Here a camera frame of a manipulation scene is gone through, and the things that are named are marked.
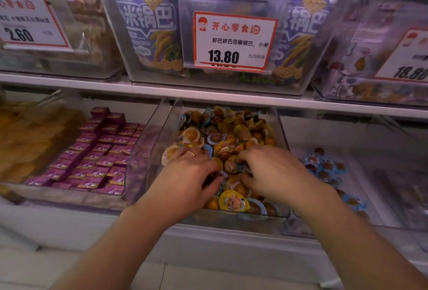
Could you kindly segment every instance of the red-bordered price tag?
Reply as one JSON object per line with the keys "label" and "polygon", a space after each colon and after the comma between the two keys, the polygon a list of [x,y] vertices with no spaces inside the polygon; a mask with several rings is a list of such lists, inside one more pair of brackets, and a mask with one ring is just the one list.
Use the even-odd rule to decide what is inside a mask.
{"label": "red-bordered price tag", "polygon": [[0,39],[5,49],[73,51],[45,0],[0,0]]}
{"label": "red-bordered price tag", "polygon": [[195,12],[193,59],[196,67],[263,72],[278,20]]}
{"label": "red-bordered price tag", "polygon": [[428,30],[407,31],[374,78],[428,83]]}

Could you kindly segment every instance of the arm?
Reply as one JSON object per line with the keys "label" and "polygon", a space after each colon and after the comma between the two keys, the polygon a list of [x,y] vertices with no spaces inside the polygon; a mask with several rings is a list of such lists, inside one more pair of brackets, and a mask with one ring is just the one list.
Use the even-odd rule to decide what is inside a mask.
{"label": "arm", "polygon": [[242,182],[303,217],[346,289],[428,289],[421,272],[291,153],[264,146],[242,151],[240,157],[254,176],[242,175]]}
{"label": "arm", "polygon": [[208,201],[222,177],[202,188],[218,164],[198,149],[177,151],[136,204],[51,289],[129,289],[138,269],[163,232]]}

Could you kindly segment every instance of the price tag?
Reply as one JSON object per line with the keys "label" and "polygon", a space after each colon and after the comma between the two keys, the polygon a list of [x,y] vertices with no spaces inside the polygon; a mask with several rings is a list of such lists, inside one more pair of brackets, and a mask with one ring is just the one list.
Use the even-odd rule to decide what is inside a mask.
{"label": "price tag", "polygon": [[45,0],[0,0],[0,39],[5,49],[73,51]]}
{"label": "price tag", "polygon": [[195,67],[263,72],[268,64],[278,20],[195,12]]}
{"label": "price tag", "polygon": [[409,30],[374,77],[428,83],[428,31]]}

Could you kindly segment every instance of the hand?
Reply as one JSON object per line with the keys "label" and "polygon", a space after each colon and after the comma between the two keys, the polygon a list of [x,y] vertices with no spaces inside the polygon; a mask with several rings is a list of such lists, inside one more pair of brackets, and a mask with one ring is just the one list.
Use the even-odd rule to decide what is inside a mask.
{"label": "hand", "polygon": [[257,194],[283,203],[297,212],[310,205],[313,196],[325,185],[310,174],[303,164],[284,149],[277,147],[254,147],[240,152],[253,178],[242,174],[240,181]]}
{"label": "hand", "polygon": [[171,226],[202,208],[218,192],[222,176],[216,177],[205,188],[202,184],[209,174],[219,170],[218,164],[200,149],[180,148],[140,201],[154,203],[153,210],[162,212],[162,217]]}

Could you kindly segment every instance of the white shelf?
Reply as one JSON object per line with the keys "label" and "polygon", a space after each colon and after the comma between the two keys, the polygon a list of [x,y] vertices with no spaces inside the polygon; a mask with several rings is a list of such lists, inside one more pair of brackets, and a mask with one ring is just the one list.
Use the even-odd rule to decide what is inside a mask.
{"label": "white shelf", "polygon": [[87,81],[54,77],[17,75],[0,71],[0,84],[40,86],[52,88],[75,88],[82,91],[131,94],[152,98],[182,98],[185,100],[215,101],[225,104],[248,104],[256,106],[276,106],[280,108],[313,109],[358,114],[381,114],[404,118],[428,119],[428,108],[404,108],[365,104],[347,104],[316,100],[313,92],[300,97],[277,94],[257,94],[235,90],[189,88],[156,84],[133,85],[127,77],[120,82]]}

